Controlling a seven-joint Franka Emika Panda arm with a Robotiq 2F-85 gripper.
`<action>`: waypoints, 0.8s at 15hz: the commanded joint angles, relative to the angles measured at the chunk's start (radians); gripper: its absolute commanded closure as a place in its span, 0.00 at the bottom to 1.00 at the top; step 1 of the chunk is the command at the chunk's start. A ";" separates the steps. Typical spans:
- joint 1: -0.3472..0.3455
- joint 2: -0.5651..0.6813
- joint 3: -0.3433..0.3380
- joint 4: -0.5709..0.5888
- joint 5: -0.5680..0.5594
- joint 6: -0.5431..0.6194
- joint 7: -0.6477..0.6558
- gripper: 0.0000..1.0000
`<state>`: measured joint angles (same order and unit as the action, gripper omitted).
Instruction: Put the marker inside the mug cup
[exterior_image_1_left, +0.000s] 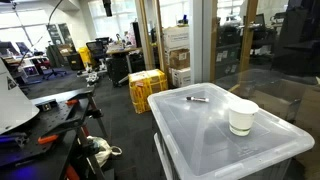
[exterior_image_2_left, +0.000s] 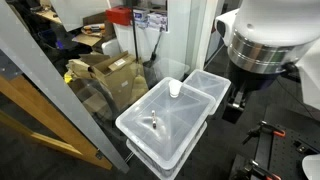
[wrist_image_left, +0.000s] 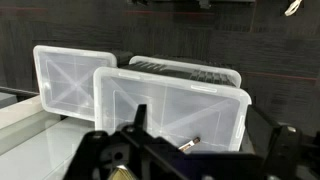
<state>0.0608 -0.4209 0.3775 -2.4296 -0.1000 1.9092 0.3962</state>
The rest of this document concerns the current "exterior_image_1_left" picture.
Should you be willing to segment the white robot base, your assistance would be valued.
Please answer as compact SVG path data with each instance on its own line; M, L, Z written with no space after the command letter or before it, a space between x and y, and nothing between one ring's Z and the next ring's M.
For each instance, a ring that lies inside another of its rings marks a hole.
M0 134L28 122L39 112L0 61Z

